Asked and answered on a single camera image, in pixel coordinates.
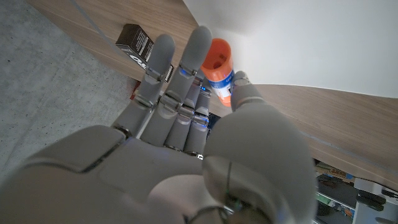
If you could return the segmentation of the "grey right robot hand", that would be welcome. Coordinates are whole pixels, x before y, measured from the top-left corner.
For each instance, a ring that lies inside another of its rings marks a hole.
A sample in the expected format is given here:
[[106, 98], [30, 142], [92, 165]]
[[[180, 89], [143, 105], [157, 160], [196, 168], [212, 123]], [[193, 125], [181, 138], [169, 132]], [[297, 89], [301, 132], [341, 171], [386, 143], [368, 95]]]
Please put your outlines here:
[[175, 50], [160, 35], [139, 92], [112, 126], [77, 131], [30, 156], [1, 184], [2, 223], [310, 223], [313, 160], [300, 131], [244, 72], [231, 109], [208, 127], [207, 27]]

